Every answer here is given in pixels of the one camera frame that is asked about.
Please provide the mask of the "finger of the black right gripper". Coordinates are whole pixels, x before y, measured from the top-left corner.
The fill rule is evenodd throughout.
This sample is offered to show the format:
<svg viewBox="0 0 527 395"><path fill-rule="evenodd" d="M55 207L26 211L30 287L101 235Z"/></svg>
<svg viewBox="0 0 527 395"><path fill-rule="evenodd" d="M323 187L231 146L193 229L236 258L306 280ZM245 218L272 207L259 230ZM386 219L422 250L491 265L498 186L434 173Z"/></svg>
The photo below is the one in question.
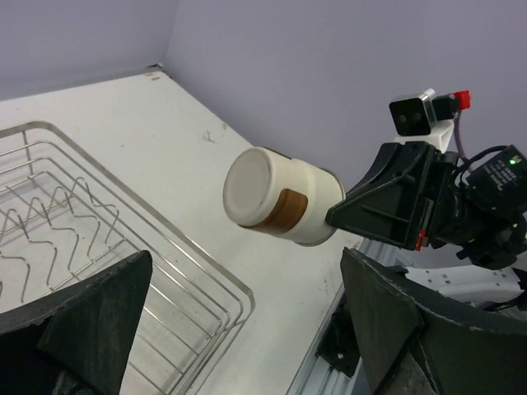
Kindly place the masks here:
<svg viewBox="0 0 527 395"><path fill-rule="evenodd" d="M331 207L325 221L345 230L404 249L415 249L431 204L426 181L436 148L426 142L381 145L366 175Z"/></svg>

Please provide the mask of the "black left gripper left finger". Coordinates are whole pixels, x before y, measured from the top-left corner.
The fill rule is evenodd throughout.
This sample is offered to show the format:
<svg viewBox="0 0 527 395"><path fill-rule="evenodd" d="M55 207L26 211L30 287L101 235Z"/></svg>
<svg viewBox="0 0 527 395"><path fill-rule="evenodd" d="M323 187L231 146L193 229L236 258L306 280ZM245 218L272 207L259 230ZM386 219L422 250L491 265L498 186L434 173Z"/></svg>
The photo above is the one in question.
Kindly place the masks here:
<svg viewBox="0 0 527 395"><path fill-rule="evenodd" d="M117 394L152 277L134 253L1 315L3 394Z"/></svg>

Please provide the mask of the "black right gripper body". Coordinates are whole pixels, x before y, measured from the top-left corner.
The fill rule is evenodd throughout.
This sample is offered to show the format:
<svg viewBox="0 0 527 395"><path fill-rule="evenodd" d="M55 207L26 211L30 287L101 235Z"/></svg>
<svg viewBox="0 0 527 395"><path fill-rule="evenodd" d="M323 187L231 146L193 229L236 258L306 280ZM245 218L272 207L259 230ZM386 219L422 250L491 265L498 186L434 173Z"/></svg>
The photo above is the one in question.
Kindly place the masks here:
<svg viewBox="0 0 527 395"><path fill-rule="evenodd" d="M460 247L458 259L509 267L526 252L526 156L482 151L446 175L434 202L429 244Z"/></svg>

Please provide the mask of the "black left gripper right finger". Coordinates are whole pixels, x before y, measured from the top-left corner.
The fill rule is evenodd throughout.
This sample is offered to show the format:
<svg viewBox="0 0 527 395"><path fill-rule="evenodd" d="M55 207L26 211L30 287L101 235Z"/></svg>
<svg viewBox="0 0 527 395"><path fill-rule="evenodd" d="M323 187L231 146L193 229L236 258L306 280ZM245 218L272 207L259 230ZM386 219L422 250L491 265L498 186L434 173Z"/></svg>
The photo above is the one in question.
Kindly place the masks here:
<svg viewBox="0 0 527 395"><path fill-rule="evenodd" d="M348 310L374 394L524 394L526 323L475 309L344 249Z"/></svg>

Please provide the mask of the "brown white cup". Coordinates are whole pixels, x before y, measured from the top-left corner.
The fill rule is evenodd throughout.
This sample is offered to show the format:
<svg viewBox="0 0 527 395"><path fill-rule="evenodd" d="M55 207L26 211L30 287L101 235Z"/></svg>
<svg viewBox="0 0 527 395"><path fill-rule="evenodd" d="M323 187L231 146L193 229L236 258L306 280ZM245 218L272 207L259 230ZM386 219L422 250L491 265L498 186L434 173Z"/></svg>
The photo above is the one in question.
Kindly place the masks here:
<svg viewBox="0 0 527 395"><path fill-rule="evenodd" d="M251 147L228 170L222 200L229 219L244 229L316 246L334 234L325 217L345 194L330 171Z"/></svg>

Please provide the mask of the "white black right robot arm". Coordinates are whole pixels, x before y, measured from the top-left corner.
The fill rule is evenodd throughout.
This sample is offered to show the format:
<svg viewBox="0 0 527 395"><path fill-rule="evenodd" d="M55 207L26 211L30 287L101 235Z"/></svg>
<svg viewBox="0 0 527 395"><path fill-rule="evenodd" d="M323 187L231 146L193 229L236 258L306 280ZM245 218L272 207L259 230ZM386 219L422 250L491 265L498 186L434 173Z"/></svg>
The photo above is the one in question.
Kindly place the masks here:
<svg viewBox="0 0 527 395"><path fill-rule="evenodd" d="M458 267L406 267L405 278L496 311L526 306L526 159L512 145L469 159L427 142L380 148L362 180L332 206L328 225L408 251L448 244Z"/></svg>

